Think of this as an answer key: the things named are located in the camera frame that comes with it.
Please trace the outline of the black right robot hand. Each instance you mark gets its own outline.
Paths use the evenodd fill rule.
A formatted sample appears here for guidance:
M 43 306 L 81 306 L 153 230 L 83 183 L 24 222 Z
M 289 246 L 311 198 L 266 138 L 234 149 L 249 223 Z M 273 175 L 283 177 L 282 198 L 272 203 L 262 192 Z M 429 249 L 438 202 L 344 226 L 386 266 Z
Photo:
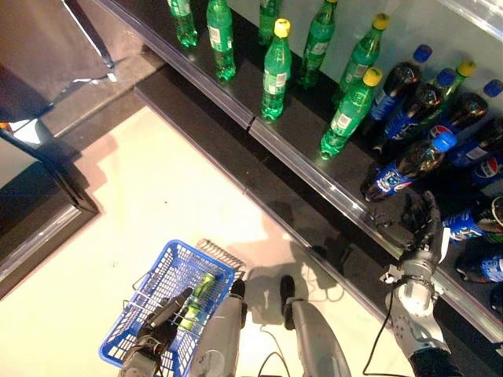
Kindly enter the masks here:
M 406 194 L 401 222 L 413 238 L 402 249 L 398 264 L 389 265 L 380 280 L 386 284 L 406 277 L 430 281 L 446 254 L 444 226 L 434 195 L 428 190 L 421 196 Z

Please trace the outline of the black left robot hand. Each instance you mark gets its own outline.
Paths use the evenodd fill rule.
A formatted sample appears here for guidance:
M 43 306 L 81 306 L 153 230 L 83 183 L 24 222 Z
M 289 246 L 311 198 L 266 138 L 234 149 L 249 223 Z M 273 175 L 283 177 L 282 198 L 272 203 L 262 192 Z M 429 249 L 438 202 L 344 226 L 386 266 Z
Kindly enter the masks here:
M 174 341 L 178 326 L 188 312 L 185 301 L 193 293 L 191 287 L 179 295 L 161 299 L 155 311 L 149 314 L 137 335 L 136 347 L 151 359 L 161 357 Z

